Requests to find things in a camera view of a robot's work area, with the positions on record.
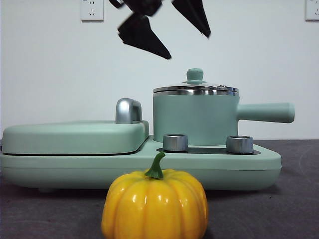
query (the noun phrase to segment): mint green appliance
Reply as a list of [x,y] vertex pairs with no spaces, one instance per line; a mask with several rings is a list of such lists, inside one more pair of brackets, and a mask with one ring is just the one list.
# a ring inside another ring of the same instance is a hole
[[292,122],[294,107],[240,105],[238,89],[210,85],[202,75],[190,69],[183,84],[154,90],[154,136],[142,120],[141,104],[128,98],[117,102],[115,120],[6,128],[1,173],[13,184],[40,191],[107,189],[118,176],[149,168],[165,151],[162,168],[188,171],[205,189],[273,185],[280,155],[237,135],[238,120]]

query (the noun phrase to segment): pot lid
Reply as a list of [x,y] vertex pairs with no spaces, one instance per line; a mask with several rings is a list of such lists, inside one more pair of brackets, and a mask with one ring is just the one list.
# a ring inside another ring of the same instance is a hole
[[200,68],[192,68],[187,71],[187,81],[180,84],[174,84],[165,87],[155,88],[153,93],[163,91],[176,91],[176,90],[209,90],[209,91],[230,91],[239,92],[239,89],[234,87],[228,87],[226,85],[209,83],[203,81],[204,72]]

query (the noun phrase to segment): black fabric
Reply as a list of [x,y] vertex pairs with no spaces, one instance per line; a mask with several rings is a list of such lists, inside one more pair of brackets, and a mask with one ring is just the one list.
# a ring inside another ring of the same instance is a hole
[[[206,191],[205,239],[319,238],[319,140],[256,140],[282,156],[275,185],[261,191]],[[1,239],[102,239],[105,190],[42,194],[0,178]]]
[[119,37],[124,44],[151,52],[165,59],[171,55],[163,43],[152,31],[149,19],[137,13],[133,13],[119,27]]
[[210,28],[201,0],[174,0],[173,6],[202,34],[210,36]]

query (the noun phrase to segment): yellow pumpkin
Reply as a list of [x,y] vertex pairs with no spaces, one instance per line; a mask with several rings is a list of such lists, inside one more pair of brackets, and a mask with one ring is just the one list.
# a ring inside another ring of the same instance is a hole
[[102,214],[107,239],[200,239],[208,223],[201,183],[184,171],[161,170],[159,153],[150,170],[117,178]]

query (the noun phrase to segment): appliance base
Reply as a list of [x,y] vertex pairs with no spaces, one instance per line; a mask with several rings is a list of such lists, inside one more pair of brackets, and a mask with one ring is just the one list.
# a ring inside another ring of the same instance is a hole
[[[162,143],[150,136],[132,154],[8,155],[1,154],[1,173],[12,184],[53,189],[108,189],[119,176],[146,170]],[[281,171],[278,153],[254,145],[260,154],[165,153],[162,169],[187,171],[207,190],[260,190],[273,185]]]

